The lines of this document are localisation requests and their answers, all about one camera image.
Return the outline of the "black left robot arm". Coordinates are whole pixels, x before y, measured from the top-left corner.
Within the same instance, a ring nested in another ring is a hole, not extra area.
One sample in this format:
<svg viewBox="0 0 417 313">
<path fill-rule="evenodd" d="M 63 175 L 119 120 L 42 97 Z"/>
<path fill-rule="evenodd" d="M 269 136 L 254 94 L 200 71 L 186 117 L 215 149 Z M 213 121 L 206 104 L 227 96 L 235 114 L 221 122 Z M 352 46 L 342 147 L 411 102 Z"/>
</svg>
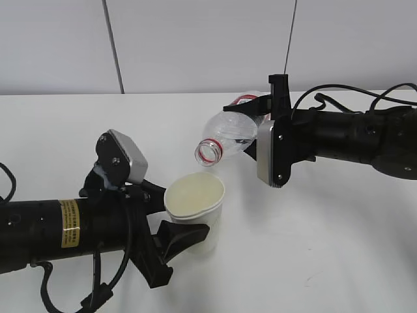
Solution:
<svg viewBox="0 0 417 313">
<path fill-rule="evenodd" d="M 206 222 L 161 221 L 152 233 L 147 217 L 164 211 L 165 189 L 148 181 L 106 190 L 98 183 L 70 200 L 11 201 L 1 206 L 1 273 L 38 261 L 124 250 L 150 288 L 168 284 L 175 256 L 203 242 Z"/>
</svg>

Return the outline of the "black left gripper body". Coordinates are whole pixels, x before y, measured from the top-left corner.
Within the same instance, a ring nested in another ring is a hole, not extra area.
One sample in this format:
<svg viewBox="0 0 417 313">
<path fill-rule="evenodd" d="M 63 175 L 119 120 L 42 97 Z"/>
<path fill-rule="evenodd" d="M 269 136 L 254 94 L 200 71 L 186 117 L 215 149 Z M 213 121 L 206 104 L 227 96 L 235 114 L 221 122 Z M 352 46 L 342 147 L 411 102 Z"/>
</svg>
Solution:
<svg viewBox="0 0 417 313">
<path fill-rule="evenodd" d="M 86 200 L 85 227 L 87 238 L 102 243 L 104 251 L 127 249 L 128 227 L 131 227 L 131 248 L 128 259 L 144 276 L 150 288 L 168 284 L 173 269 L 161 259 L 151 234 L 140 185 L 124 185 L 117 190 L 104 188 L 104 180 L 93 171 L 85 178 L 79 192 Z"/>
</svg>

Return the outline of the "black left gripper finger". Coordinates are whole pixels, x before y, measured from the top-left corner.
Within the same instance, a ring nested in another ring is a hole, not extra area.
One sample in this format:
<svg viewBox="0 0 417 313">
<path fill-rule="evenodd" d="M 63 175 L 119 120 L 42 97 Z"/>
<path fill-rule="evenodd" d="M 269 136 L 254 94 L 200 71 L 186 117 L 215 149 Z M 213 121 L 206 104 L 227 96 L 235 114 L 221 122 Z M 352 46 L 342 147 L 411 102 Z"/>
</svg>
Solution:
<svg viewBox="0 0 417 313">
<path fill-rule="evenodd" d="M 156 246 L 161 253 L 163 263 L 168 263 L 188 248 L 203 242 L 209 231 L 210 228 L 206 224 L 176 224 L 166 220 L 161 221 L 156 232 Z"/>
<path fill-rule="evenodd" d="M 140 184 L 143 192 L 143 203 L 147 215 L 165 211 L 164 196 L 166 189 L 144 179 Z"/>
</svg>

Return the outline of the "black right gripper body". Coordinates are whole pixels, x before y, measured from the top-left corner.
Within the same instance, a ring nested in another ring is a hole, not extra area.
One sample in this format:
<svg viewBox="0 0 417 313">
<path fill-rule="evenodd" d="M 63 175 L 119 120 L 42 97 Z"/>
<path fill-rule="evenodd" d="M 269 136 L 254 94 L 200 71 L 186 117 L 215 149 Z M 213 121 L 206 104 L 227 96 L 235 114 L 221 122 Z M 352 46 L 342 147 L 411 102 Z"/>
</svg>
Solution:
<svg viewBox="0 0 417 313">
<path fill-rule="evenodd" d="M 295 159 L 293 163 L 316 161 L 313 152 L 313 127 L 316 111 L 296 111 L 291 106 L 289 77 L 287 74 L 271 74 L 268 77 L 270 94 L 272 95 L 272 111 L 270 120 L 288 117 L 291 122 L 291 134 L 295 141 Z"/>
</svg>

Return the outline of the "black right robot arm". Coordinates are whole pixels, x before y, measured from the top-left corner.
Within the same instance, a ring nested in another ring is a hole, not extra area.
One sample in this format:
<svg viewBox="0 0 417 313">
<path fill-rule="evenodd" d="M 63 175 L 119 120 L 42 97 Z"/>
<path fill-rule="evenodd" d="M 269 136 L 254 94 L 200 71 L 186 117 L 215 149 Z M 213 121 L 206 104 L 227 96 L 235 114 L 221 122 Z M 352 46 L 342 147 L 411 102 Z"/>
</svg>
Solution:
<svg viewBox="0 0 417 313">
<path fill-rule="evenodd" d="M 284 186 L 293 164 L 317 157 L 367 164 L 400 179 L 416 179 L 416 103 L 342 84 L 324 84 L 304 92 L 292 104 L 286 74 L 269 76 L 270 94 L 225 112 L 269 115 L 245 150 L 257 163 L 257 176 L 271 187 Z M 353 111 L 321 93 L 344 89 L 373 97 L 369 109 Z"/>
</svg>

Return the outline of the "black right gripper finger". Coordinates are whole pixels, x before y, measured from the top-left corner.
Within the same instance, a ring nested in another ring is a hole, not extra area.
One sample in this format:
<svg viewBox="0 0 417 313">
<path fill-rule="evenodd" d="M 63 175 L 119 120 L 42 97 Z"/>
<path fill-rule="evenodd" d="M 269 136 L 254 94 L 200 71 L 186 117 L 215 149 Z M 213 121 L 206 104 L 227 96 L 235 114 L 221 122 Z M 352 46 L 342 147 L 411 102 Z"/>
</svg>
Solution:
<svg viewBox="0 0 417 313">
<path fill-rule="evenodd" d="M 272 111 L 272 95 L 258 95 L 257 93 L 243 93 L 232 103 L 223 107 L 224 112 L 243 113 L 252 117 L 266 117 Z"/>
<path fill-rule="evenodd" d="M 257 161 L 257 140 L 254 139 L 253 142 L 244 150 L 244 153 L 248 155 L 254 161 Z"/>
</svg>

